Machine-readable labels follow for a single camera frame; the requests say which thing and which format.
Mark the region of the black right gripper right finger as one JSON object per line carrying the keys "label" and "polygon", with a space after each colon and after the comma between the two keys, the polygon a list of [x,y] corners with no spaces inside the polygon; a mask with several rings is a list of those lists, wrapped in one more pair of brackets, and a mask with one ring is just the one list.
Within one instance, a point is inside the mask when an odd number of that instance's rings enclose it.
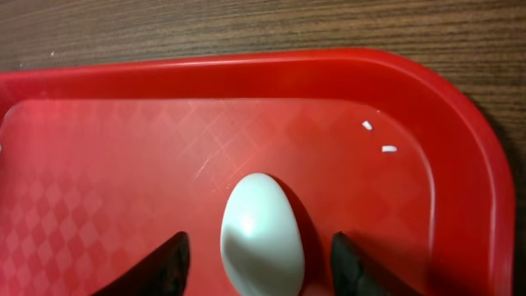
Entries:
{"label": "black right gripper right finger", "polygon": [[343,232],[332,236],[330,268],[336,296],[419,295]]}

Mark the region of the white plastic spoon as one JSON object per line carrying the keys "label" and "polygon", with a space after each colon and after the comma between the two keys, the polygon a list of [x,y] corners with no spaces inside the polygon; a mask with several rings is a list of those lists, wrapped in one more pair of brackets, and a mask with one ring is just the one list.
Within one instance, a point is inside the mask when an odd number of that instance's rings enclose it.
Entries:
{"label": "white plastic spoon", "polygon": [[295,214],[282,187],[251,173],[233,188],[220,230],[225,273],[241,295],[297,296],[305,255]]}

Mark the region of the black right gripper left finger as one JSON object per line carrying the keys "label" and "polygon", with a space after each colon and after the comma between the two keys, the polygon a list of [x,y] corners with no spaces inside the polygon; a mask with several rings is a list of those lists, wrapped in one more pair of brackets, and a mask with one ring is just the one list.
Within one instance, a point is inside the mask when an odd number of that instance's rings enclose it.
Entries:
{"label": "black right gripper left finger", "polygon": [[190,268],[190,241],[186,232],[174,234],[129,271],[93,293],[94,296],[181,296]]}

